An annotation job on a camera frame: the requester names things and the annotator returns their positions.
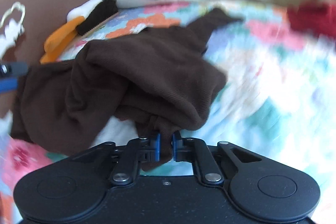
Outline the dark brown sweater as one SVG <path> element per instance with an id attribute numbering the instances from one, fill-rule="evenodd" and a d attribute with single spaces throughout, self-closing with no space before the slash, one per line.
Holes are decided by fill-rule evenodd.
<path id="1" fill-rule="evenodd" d="M 203 55 L 212 33 L 234 22 L 215 8 L 184 27 L 91 40 L 73 60 L 30 67 L 18 81 L 11 137 L 71 156 L 116 117 L 132 120 L 140 137 L 160 133 L 161 162 L 169 161 L 172 134 L 200 129 L 227 83 Z"/>

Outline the white orange goose plush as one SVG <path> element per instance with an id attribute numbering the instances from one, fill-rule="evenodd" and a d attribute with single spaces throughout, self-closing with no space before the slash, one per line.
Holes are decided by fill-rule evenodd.
<path id="1" fill-rule="evenodd" d="M 89 0 L 68 12 L 66 23 L 46 39 L 44 43 L 45 53 L 40 59 L 41 64 L 54 62 L 58 59 L 69 43 L 78 36 L 76 27 L 83 23 L 94 8 L 102 1 Z"/>

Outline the floral quilted bedspread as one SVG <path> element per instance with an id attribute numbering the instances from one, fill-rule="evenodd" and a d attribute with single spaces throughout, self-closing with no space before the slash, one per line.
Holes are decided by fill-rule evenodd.
<path id="1" fill-rule="evenodd" d="M 216 0 L 123 10 L 60 59 L 73 59 L 89 40 L 184 25 L 213 7 L 240 19 L 214 32 L 205 53 L 228 82 L 206 124 L 183 136 L 226 140 L 306 172 L 321 189 L 313 220 L 335 223 L 334 41 L 292 31 L 284 8 Z"/>

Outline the red garment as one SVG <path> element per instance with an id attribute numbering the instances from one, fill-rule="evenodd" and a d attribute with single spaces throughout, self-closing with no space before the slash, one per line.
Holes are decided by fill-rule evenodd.
<path id="1" fill-rule="evenodd" d="M 335 39 L 335 0 L 307 0 L 286 9 L 290 27 Z"/>

